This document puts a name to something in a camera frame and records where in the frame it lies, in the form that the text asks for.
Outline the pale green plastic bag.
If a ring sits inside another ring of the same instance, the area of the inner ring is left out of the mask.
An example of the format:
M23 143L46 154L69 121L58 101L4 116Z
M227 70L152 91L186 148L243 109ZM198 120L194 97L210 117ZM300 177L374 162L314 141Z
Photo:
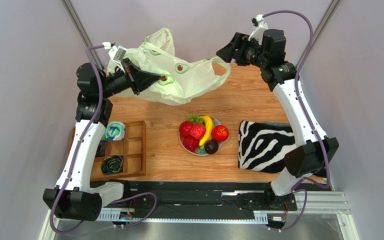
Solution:
M170 106L187 104L221 87L231 73L231 65L218 56L195 62L176 57L174 39L168 28L147 36L139 47L126 49L123 57L142 71L159 74L162 79L138 95L128 89L116 96Z

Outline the red strawberry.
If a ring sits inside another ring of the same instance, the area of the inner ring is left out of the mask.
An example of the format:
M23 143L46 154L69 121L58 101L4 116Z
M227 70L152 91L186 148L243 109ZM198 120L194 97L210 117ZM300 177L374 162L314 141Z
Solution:
M204 125L200 123L194 124L189 131L189 134L197 140L202 139L205 133L206 133L206 128Z

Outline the red apple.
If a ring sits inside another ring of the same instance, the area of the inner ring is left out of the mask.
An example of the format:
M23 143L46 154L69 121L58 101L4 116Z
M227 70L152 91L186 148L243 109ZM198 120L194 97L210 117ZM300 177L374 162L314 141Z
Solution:
M213 128L211 136L217 142L224 142L229 137L229 129L224 125L217 125Z

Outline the yellow banana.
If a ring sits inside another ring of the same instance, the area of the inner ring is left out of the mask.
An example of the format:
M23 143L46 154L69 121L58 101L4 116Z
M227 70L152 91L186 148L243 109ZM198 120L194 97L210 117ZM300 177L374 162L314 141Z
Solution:
M214 128L213 118L208 115L201 115L200 118L204 121L205 134L199 141L199 148L204 149L205 143L211 138Z

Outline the dark avocado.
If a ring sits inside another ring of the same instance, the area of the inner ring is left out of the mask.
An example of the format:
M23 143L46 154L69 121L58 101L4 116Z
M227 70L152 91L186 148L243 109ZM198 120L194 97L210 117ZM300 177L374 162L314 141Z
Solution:
M211 139L204 144L204 151L209 155L215 154L218 150L219 143L216 140Z

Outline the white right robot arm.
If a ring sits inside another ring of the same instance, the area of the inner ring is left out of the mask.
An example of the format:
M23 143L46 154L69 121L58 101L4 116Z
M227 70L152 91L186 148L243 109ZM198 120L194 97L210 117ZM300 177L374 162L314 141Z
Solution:
M275 197L290 195L303 180L322 169L330 178L329 163L339 148L338 140L327 136L309 109L298 68L285 60L286 43L284 32L278 29L265 30L261 42L237 32L216 52L226 63L258 67L286 113L296 148L285 155L285 168L270 184L268 192Z

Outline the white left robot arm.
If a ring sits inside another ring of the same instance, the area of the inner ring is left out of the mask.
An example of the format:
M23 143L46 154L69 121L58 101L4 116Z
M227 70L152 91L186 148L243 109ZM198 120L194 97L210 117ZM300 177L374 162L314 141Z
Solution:
M75 132L65 167L53 188L42 199L59 219L95 221L101 209L120 200L125 193L123 180L90 187L93 163L112 112L109 97L125 90L136 95L161 80L161 75L141 70L128 58L113 73L106 74L91 62L76 71L79 94Z

